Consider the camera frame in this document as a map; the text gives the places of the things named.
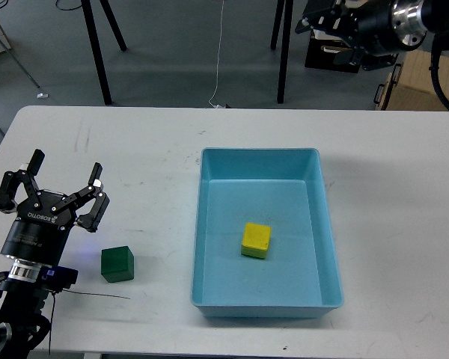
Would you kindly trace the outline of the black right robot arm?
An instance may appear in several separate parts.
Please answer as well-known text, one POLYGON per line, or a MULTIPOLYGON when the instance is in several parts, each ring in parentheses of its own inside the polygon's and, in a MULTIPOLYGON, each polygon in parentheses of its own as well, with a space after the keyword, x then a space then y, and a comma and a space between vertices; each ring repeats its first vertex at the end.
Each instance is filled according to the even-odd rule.
POLYGON ((449 1, 366 1, 355 8, 346 1, 309 1, 295 32, 310 30, 345 42, 348 49, 336 57, 337 64, 359 65, 366 71, 391 66, 399 53, 418 49, 432 33, 431 82, 449 111, 439 81, 440 57, 449 51, 449 1))

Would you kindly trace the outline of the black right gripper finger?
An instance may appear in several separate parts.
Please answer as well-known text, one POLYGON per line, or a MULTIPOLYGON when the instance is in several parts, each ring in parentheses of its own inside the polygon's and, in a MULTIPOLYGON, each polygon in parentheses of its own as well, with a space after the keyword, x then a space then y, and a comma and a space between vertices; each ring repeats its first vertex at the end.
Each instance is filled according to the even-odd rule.
POLYGON ((322 31, 342 40, 355 39, 352 10, 341 0, 309 0, 295 27, 297 34, 322 31))
POLYGON ((334 59, 334 64, 344 65, 361 65, 362 58, 365 55, 365 48, 363 46, 356 46, 353 48, 342 49, 339 51, 334 59))

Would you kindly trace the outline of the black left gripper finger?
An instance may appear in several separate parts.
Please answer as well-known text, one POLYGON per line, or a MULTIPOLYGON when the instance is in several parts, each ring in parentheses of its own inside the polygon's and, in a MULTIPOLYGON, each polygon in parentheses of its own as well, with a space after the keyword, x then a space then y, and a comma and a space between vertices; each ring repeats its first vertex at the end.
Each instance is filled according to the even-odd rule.
POLYGON ((98 225, 109 205, 110 199, 103 191, 100 175, 103 167, 99 162, 94 164, 88 184, 71 195, 63 197, 55 204, 55 214, 66 227, 76 225, 90 233, 97 231, 98 225), (76 211, 87 203, 92 202, 89 212, 77 215, 76 211))
POLYGON ((27 199, 23 203, 30 200, 33 209, 43 208, 40 195, 38 194, 39 188, 37 187, 35 176, 38 174, 44 158, 44 152, 36 149, 25 169, 19 169, 15 172, 7 171, 4 173, 0 185, 1 212, 12 213, 17 211, 18 204, 15 201, 15 197, 20 185, 23 185, 25 193, 27 194, 27 199))

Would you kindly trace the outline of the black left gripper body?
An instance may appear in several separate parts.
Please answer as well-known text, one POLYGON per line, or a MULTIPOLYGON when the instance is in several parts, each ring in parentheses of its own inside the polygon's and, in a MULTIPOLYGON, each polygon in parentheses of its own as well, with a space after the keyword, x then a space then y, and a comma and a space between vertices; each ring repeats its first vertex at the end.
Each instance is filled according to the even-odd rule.
POLYGON ((59 192, 44 191, 35 200, 24 200, 18 205, 17 217, 1 249, 1 254, 48 266, 57 266, 63 254, 68 236, 76 219, 70 208, 59 213, 52 209, 65 198, 59 192))

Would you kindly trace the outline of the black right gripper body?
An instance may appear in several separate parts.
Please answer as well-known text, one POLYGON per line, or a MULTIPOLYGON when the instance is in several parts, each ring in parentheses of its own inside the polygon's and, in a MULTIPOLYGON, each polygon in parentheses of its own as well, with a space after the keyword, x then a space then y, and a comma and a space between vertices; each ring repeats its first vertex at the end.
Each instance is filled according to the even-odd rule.
POLYGON ((371 55, 390 55, 417 49, 427 29, 422 1, 368 1, 355 11, 358 38, 371 55))

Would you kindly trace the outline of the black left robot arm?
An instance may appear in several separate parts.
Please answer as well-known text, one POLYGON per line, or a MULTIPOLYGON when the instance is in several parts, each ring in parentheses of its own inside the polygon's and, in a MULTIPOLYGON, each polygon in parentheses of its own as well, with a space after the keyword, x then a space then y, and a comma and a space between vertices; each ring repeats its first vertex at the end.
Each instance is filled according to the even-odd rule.
POLYGON ((100 163, 84 188, 67 195, 38 188, 35 176, 44 158, 36 149, 25 167, 5 172, 0 185, 0 212, 16 214, 1 249, 13 265, 0 272, 0 358, 26 358, 50 334, 45 300, 78 277, 77 270, 59 265, 70 231, 77 226, 96 232, 109 204, 100 163))

